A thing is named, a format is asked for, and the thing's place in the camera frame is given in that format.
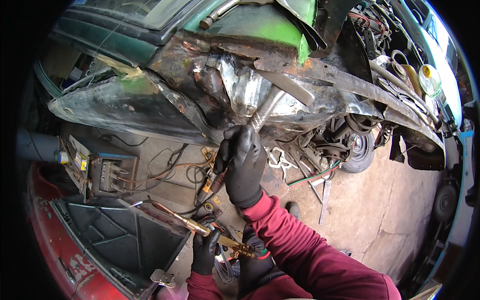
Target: garage floor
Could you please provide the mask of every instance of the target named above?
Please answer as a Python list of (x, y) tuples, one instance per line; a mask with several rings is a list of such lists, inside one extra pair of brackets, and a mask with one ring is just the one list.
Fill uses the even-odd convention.
[[(99, 136), (93, 129), (90, 133)], [(115, 132), (128, 143), (136, 144), (144, 139), (142, 136)], [(147, 164), (165, 148), (178, 150), (182, 144), (149, 138), (143, 145), (128, 147), (115, 138), (113, 144), (128, 149), (141, 158), (137, 179), (145, 178)], [(189, 145), (180, 163), (201, 163), (205, 158), (200, 146)], [(310, 190), (308, 184), (293, 187), (281, 199), (282, 205), (288, 201), (300, 204), (302, 221), (315, 229), (327, 242), (339, 250), (352, 253), (352, 257), (368, 267), (388, 274), (397, 283), (417, 254), (432, 209), (433, 197), (441, 178), (441, 172), (419, 171), (407, 163), (400, 164), (388, 159), (390, 143), (375, 152), (372, 165), (363, 173), (347, 174), (338, 171), (333, 179), (328, 201), (328, 209), (323, 225), (318, 225), (321, 205)], [(150, 164), (152, 174), (159, 174), (167, 167), (171, 152), (164, 151)], [(187, 187), (194, 187), (185, 176), (186, 168), (179, 168), (170, 181)], [(288, 170), (287, 182), (303, 178), (298, 170)], [(186, 211), (192, 207), (193, 190), (180, 189), (181, 196), (192, 193), (191, 200), (185, 202), (181, 196), (172, 196), (167, 200), (160, 198), (162, 184), (151, 190), (153, 199), (168, 204), (173, 210)], [(317, 190), (322, 195), (323, 185)], [(228, 200), (225, 189), (219, 194), (219, 207), (223, 214), (219, 220), (226, 225), (242, 230), (244, 221), (238, 217), (234, 206)], [(144, 200), (146, 194), (135, 196)], [(192, 239), (180, 253), (170, 272), (175, 274), (178, 286), (190, 275), (192, 263)], [(222, 293), (229, 298), (236, 298), (236, 282), (225, 285), (217, 277)]]

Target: red sleeve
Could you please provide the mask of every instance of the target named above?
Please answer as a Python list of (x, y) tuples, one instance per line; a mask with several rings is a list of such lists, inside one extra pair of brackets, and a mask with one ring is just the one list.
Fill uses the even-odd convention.
[(279, 267), (314, 299), (401, 299), (387, 275), (327, 245), (313, 229), (266, 196), (243, 210)]
[(223, 300), (222, 293), (216, 287), (213, 274), (200, 275), (192, 271), (186, 281), (189, 300)]

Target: tire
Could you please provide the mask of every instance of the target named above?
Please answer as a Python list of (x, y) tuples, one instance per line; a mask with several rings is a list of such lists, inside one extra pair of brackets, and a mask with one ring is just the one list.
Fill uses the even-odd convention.
[(433, 201), (433, 216), (439, 222), (448, 221), (456, 210), (458, 196), (453, 185), (447, 184), (441, 187), (435, 194)]
[(374, 157), (374, 144), (375, 137), (373, 132), (370, 132), (367, 135), (357, 135), (353, 147), (353, 155), (348, 161), (343, 163), (341, 170), (350, 174), (357, 174), (365, 171), (372, 164)]

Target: grey pipe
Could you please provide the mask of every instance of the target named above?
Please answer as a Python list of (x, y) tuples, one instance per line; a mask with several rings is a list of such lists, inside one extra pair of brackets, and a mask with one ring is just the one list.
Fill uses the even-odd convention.
[(422, 104), (423, 107), (425, 108), (425, 110), (427, 110), (428, 116), (432, 119), (433, 123), (435, 124), (435, 127), (439, 128), (441, 126), (440, 121), (438, 120), (437, 116), (434, 115), (434, 113), (430, 109), (430, 107), (428, 107), (427, 104), (425, 103), (425, 101), (423, 101), (423, 99), (420, 98), (420, 96), (418, 96), (417, 93), (412, 91), (408, 87), (408, 85), (406, 85), (403, 81), (398, 79), (395, 75), (393, 75), (389, 71), (387, 71), (384, 68), (382, 68), (381, 66), (377, 65), (375, 62), (369, 60), (369, 64), (370, 64), (370, 68), (372, 70), (379, 73), (380, 76), (382, 76), (386, 80), (389, 80), (389, 81), (393, 82), (393, 84), (395, 84), (396, 86), (398, 86), (399, 88), (401, 88), (402, 90), (407, 92), (411, 97), (415, 98), (415, 100), (417, 100), (420, 104)]
[(17, 155), (20, 158), (55, 162), (60, 141), (57, 136), (28, 132), (25, 128), (17, 131)]

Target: black work glove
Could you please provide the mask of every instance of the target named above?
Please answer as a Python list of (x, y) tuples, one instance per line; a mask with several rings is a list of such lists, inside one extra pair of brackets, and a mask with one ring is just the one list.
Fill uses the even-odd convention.
[(215, 246), (219, 237), (220, 229), (218, 228), (206, 238), (195, 233), (193, 236), (192, 271), (200, 275), (210, 275), (212, 273), (215, 262)]
[(241, 208), (253, 206), (262, 197), (260, 180), (267, 153), (251, 125), (237, 125), (223, 133), (215, 159), (214, 173), (228, 168), (225, 187), (230, 201)]

